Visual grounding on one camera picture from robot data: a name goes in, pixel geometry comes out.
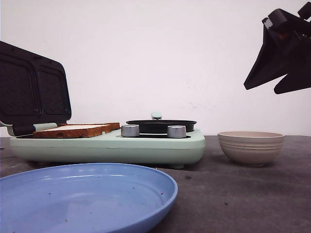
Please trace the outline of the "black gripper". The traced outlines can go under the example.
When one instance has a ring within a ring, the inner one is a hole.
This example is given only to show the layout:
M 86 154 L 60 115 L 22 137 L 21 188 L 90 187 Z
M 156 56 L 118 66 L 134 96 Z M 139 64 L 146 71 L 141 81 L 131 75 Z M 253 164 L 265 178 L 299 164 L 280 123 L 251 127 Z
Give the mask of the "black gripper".
M 301 74 L 311 63 L 311 3 L 308 1 L 298 15 L 283 9 L 273 10 L 263 23 L 263 44 L 248 74 L 244 87 L 249 90 L 281 76 L 276 94 L 311 87 L 311 75 Z

